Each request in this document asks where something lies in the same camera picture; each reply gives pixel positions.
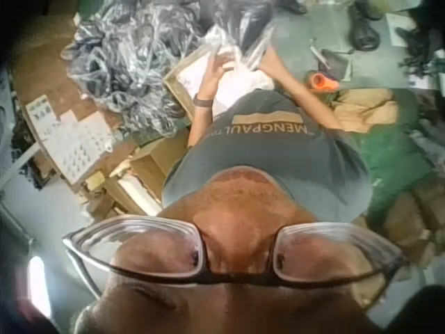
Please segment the plastic bag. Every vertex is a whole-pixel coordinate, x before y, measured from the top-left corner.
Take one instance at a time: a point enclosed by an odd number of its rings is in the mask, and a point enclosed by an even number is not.
[[[209,6],[215,25],[206,43],[233,46],[237,60],[254,70],[273,34],[275,0],[213,0]]]
[[[163,77],[201,44],[197,3],[112,0],[82,21],[62,52],[71,77],[96,103],[121,113],[130,131],[176,132],[184,112]]]

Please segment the green mat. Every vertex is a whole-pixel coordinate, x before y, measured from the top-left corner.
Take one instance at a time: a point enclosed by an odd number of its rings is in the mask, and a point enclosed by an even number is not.
[[[368,210],[369,227],[379,230],[397,195],[433,173],[423,153],[406,133],[417,127],[419,113],[414,94],[394,90],[399,113],[395,125],[376,125],[367,134],[353,134],[369,167],[373,198]]]

